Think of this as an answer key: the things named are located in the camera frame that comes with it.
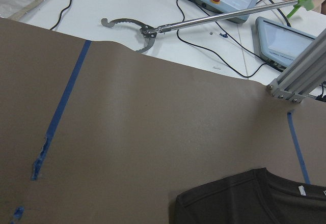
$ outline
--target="green trigger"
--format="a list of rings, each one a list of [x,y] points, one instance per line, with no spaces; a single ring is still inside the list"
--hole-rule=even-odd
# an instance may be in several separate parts
[[[294,9],[287,15],[287,18],[291,18],[293,14],[301,7],[303,6],[307,11],[314,9],[314,4],[312,0],[297,0],[298,3],[294,5]]]

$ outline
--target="blue painter's tape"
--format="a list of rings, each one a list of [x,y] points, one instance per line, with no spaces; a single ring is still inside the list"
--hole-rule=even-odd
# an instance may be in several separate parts
[[[220,33],[220,36],[222,36],[222,37],[224,37],[224,38],[228,38],[228,34],[222,34],[222,33]]]
[[[17,209],[15,210],[15,213],[14,213],[14,218],[19,220],[21,219],[23,213],[24,213],[24,207],[23,206],[19,206],[17,207]]]
[[[15,210],[15,213],[14,213],[14,219],[10,222],[10,224],[16,224],[16,221],[17,220],[20,220],[23,213],[24,213],[24,207],[23,206],[19,206],[17,207],[17,209]]]
[[[302,174],[303,174],[304,179],[305,179],[305,183],[310,184],[308,171],[307,171],[307,168],[306,168],[306,165],[305,165],[304,158],[303,158],[302,153],[301,153],[299,141],[298,141],[296,133],[295,133],[293,119],[292,119],[292,113],[293,113],[293,111],[290,111],[290,112],[287,113],[287,121],[289,123],[293,143],[294,143],[296,154],[297,154],[297,157],[298,157],[298,160],[299,160],[299,163],[300,163],[301,171],[302,171]]]
[[[63,114],[63,111],[65,110],[66,104],[68,102],[69,96],[71,94],[71,91],[73,89],[73,86],[75,85],[75,82],[77,80],[78,74],[80,72],[80,69],[83,65],[84,59],[86,57],[86,54],[88,52],[88,49],[91,45],[92,41],[86,40],[84,43],[84,46],[79,54],[78,60],[75,64],[75,67],[71,73],[71,76],[69,78],[69,81],[66,85],[66,88],[63,92],[63,95],[61,97],[61,100],[58,104],[58,107],[55,111],[55,114],[53,115],[53,118],[50,122],[50,125],[46,131],[46,140],[45,144],[43,145],[42,151],[37,157],[37,159],[34,162],[34,170],[33,170],[33,175],[32,175],[32,180],[37,180],[38,174],[41,170],[43,161],[46,157],[47,151],[51,145],[51,141],[55,135],[56,129],[58,127],[59,121],[61,119],[61,116]]]

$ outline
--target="reacher grabber tool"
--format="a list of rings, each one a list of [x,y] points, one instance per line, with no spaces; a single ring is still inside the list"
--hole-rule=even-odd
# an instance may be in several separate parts
[[[154,45],[157,33],[176,31],[176,30],[191,27],[191,26],[215,22],[217,20],[234,18],[234,17],[241,16],[241,15],[259,13],[259,12],[263,12],[266,10],[278,9],[278,8],[282,8],[282,7],[286,7],[286,6],[294,6],[294,9],[287,15],[288,18],[290,18],[301,6],[303,6],[307,11],[312,10],[314,8],[312,0],[292,0],[292,1],[276,3],[276,4],[269,4],[266,6],[259,6],[259,7],[239,10],[239,11],[230,12],[230,13],[222,13],[222,14],[218,14],[218,15],[187,20],[187,21],[183,21],[183,22],[160,25],[155,28],[151,27],[147,24],[144,24],[138,20],[127,19],[127,18],[115,19],[110,22],[108,22],[107,19],[104,18],[104,19],[102,19],[101,23],[102,23],[102,25],[104,25],[106,27],[113,27],[115,24],[121,23],[121,22],[130,22],[130,23],[134,23],[134,24],[140,26],[141,27],[140,33],[145,38],[145,44],[144,44],[144,48],[137,50],[136,52],[142,53],[142,52],[146,52]]]

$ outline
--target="clothing tag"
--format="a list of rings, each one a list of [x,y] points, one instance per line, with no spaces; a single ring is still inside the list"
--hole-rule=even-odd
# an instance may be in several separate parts
[[[306,196],[305,188],[303,186],[299,186],[299,191],[302,196]]]

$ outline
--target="metal pole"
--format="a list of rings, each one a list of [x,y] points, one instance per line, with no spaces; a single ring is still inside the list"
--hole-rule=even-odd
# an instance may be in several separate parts
[[[292,0],[292,1],[287,1],[287,2],[281,2],[277,4],[269,4],[266,6],[259,6],[259,7],[254,7],[250,9],[245,9],[245,10],[239,10],[235,11],[232,13],[223,13],[223,14],[218,14],[214,16],[208,16],[204,18],[198,18],[198,19],[192,19],[184,22],[178,22],[178,23],[173,23],[173,24],[166,24],[166,25],[161,25],[158,26],[157,28],[149,29],[143,32],[143,34],[151,34],[151,33],[163,33],[163,32],[170,32],[170,31],[175,31],[178,29],[182,28],[187,28],[190,26],[196,26],[200,24],[205,24],[205,23],[210,23],[214,22],[217,20],[223,20],[223,19],[230,19],[233,17],[241,16],[241,15],[246,15],[246,14],[254,14],[270,9],[278,9],[281,7],[286,7],[286,6],[293,6],[298,4],[298,0]]]

